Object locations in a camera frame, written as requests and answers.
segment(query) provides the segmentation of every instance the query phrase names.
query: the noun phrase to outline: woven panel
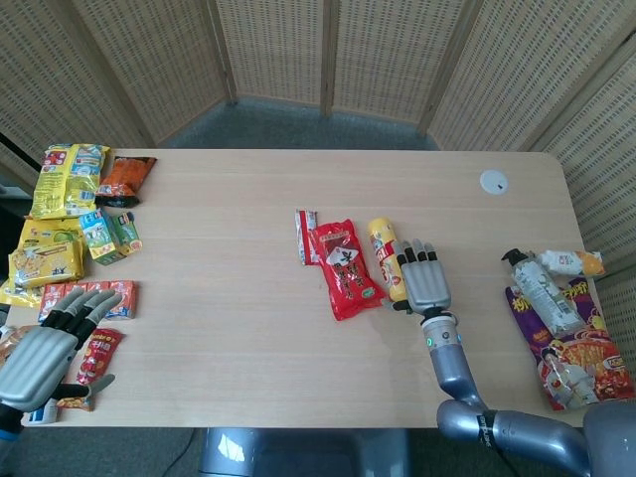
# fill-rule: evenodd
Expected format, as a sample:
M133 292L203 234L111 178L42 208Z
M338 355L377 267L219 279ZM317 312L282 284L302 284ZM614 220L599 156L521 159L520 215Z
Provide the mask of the woven panel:
M607 330L636 381L636 271L596 282Z
M429 129L439 147L518 150L635 9L486 0Z
M342 0L334 109L416 123L461 0Z
M159 142L225 95L199 0L76 0Z
M546 151L563 165L585 246L610 269L636 264L636 56Z
M11 152L4 144L0 143L0 175L4 175L8 170L7 178L17 176L17 179L31 186L33 189L38 182L38 171L28 165L13 152Z
M217 3L239 95L320 102L322 2Z
M0 128L31 157L55 142L143 145L46 2L1 2L0 45Z

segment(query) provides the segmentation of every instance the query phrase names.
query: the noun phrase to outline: plastic bottle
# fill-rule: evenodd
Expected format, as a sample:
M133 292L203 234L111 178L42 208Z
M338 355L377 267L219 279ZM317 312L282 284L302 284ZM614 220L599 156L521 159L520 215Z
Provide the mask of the plastic bottle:
M510 262L513 279L555 338L571 335L585 325L538 263L518 248L509 250L502 260Z

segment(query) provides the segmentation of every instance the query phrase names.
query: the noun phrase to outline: yellow snack bag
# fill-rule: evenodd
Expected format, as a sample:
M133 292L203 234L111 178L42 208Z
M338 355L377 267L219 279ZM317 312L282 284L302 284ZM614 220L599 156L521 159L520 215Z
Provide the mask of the yellow snack bag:
M6 280L0 287L0 303L13 306L39 308L43 293L43 286L22 288L20 286L15 286L11 280Z
M109 149L97 144L50 146L33 194L31 217L57 219L94 211L99 171Z
M86 240L81 231L80 219L77 217L48 221L27 219L20 233L18 248L71 240L80 240L82 247L86 249Z
M9 279L19 287L32 288L82 277L78 240L16 248L9 255Z

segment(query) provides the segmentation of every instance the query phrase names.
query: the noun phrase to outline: chips bag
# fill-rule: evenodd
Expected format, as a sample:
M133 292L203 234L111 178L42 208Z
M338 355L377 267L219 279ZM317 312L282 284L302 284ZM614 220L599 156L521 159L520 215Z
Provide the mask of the chips bag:
M115 157L112 171L97 190L97 204L111 207L139 204L137 191L156 161L154 157Z
M58 219L94 211L99 171L108 150L96 144L50 146L33 193L31 217Z
M537 362L537 371L554 410L575 409L608 399L634 398L634 387L616 345L582 278L563 296L586 321L585 327L556 339L517 287L506 298Z
M324 224L309 231L325 280L336 320L381 305L385 294L367 274L365 260L351 221Z

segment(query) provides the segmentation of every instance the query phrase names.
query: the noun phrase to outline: red wrapper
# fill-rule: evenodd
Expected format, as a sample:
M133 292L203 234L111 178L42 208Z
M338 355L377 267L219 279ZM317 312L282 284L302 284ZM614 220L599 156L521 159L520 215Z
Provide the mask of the red wrapper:
M367 273L362 248L351 221L324 224L309 231L311 243L329 286L336 320L381 305L385 294Z
M108 328L97 328L92 332L79 367L78 383L88 385L104 375L122 338L122 333Z

